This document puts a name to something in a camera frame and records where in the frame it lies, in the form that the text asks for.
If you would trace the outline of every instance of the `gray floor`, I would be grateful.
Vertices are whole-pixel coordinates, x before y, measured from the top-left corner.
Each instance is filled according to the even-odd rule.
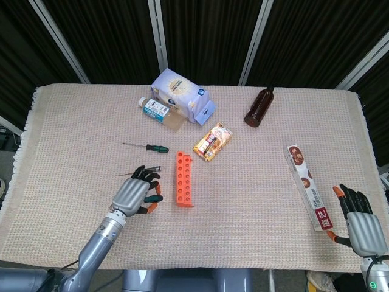
[[[0,178],[5,181],[6,187],[11,180],[13,173],[13,155],[12,152],[0,151]],[[38,268],[27,265],[21,265],[18,263],[9,263],[0,261],[0,267],[4,268]],[[89,291],[94,291],[100,285],[109,282],[120,274],[120,271],[98,271],[92,281]],[[254,292],[269,291],[267,284],[267,271],[261,269],[253,270],[253,287]],[[287,292],[304,292],[306,286],[306,277],[304,271],[275,271],[275,288],[276,291]],[[121,281],[118,280],[112,285],[106,287],[104,290],[107,292],[120,291]]]

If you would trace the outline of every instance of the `table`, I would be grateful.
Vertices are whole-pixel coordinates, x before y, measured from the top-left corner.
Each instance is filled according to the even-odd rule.
[[[298,143],[334,223],[346,227],[332,186],[366,193],[388,236],[387,205],[356,94],[275,88],[258,128],[243,117],[262,88],[205,86],[217,109],[207,123],[175,133],[142,113],[146,85],[54,84],[34,94],[0,211],[0,258],[63,266],[78,257],[138,165],[162,166],[164,201],[129,218],[100,268],[187,267],[359,271],[351,249],[314,232],[283,156]],[[192,152],[217,122],[232,140],[211,162]],[[168,154],[122,142],[166,145]],[[193,208],[175,203],[177,151],[189,153]]]

